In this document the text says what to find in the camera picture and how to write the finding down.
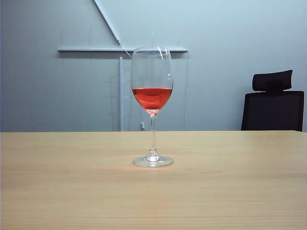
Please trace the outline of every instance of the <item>glass base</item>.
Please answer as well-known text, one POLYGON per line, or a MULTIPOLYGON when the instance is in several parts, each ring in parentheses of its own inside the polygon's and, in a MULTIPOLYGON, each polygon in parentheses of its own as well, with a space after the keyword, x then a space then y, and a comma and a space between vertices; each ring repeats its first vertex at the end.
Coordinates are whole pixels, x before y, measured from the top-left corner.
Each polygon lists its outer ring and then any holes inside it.
POLYGON ((173 162, 174 160, 170 157, 159 156, 159 159, 156 161, 153 161, 152 158, 138 157, 134 159, 132 163, 141 167, 156 168, 156 167, 170 165, 173 162))

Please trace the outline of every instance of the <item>wine glass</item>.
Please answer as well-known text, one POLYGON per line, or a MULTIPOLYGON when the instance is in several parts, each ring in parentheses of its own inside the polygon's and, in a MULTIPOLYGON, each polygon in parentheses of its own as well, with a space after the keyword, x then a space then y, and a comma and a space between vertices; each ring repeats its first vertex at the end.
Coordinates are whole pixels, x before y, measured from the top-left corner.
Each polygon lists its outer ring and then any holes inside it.
POLYGON ((157 113, 168 101, 174 80, 171 72, 171 55, 161 46, 140 47, 132 55, 132 93, 151 119, 152 144, 145 157, 134 159, 133 163, 142 167, 170 165, 170 157, 160 156, 155 145, 155 121, 157 113))

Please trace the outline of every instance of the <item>black office chair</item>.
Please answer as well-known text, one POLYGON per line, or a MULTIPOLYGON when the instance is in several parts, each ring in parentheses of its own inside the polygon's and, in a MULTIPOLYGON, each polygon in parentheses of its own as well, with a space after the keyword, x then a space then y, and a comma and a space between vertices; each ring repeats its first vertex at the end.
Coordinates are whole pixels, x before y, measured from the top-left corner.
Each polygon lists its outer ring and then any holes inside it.
POLYGON ((304 92, 290 89, 292 70, 255 74, 245 95, 241 130, 302 131, 304 92))

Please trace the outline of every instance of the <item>gray wall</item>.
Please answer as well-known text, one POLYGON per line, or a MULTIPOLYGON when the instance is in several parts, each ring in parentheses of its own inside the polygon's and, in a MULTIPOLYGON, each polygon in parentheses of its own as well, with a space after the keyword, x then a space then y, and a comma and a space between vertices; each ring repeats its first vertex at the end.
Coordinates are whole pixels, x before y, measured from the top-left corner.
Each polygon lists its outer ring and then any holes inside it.
MULTIPOLYGON (((158 130, 239 130, 254 73, 293 69, 293 90, 307 92, 305 0, 100 5, 124 46, 189 50, 174 55, 174 94, 158 115, 158 130)), ((1 0, 1 29, 2 131, 119 130, 120 56, 124 129, 139 130, 140 122, 149 128, 148 115, 131 100, 127 55, 57 51, 118 48, 92 0, 1 0)))

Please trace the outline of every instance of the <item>wooden table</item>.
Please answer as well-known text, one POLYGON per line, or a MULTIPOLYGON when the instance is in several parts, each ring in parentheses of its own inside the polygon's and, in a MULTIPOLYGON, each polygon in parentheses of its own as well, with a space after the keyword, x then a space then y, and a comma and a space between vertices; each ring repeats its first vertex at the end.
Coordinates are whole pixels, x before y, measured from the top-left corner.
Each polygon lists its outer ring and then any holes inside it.
POLYGON ((306 230, 307 133, 1 134, 2 230, 306 230))

